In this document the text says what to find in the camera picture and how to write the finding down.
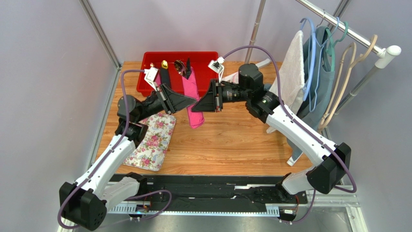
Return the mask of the iridescent purple spoon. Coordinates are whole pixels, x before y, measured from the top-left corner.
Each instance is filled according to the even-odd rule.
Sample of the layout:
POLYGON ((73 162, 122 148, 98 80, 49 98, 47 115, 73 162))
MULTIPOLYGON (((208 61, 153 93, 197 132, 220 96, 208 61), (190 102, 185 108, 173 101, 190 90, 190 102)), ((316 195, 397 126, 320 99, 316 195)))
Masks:
POLYGON ((182 77, 186 77, 186 65, 184 64, 183 61, 181 60, 175 60, 174 61, 174 67, 179 75, 182 77))

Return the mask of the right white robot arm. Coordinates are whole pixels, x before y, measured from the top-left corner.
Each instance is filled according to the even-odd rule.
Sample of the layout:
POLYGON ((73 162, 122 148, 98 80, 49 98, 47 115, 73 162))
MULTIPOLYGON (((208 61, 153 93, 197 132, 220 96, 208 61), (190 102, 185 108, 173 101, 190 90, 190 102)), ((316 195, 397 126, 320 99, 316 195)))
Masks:
POLYGON ((252 116, 286 136, 312 163, 311 168, 285 175, 278 184, 281 193, 295 195, 314 189, 328 194, 348 171, 351 148, 321 136, 293 114, 276 94, 265 90, 263 74, 255 64, 241 65, 238 74, 237 84, 212 79, 208 92, 192 110, 219 112, 226 102, 245 102, 252 116))

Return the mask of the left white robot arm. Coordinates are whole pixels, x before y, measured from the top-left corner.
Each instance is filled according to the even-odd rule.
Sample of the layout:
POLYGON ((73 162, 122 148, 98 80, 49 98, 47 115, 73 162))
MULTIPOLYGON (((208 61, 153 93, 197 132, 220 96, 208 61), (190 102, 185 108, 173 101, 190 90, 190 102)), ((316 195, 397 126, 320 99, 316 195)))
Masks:
POLYGON ((107 184, 143 141, 148 126, 141 121, 161 111, 179 112, 196 102, 195 98, 179 94, 165 84, 157 87, 144 101, 124 94, 118 101, 119 125, 104 154, 73 183, 65 182, 59 189, 59 225, 69 230, 83 227, 94 231, 109 210, 136 196, 146 182, 139 174, 127 174, 110 187, 107 184))

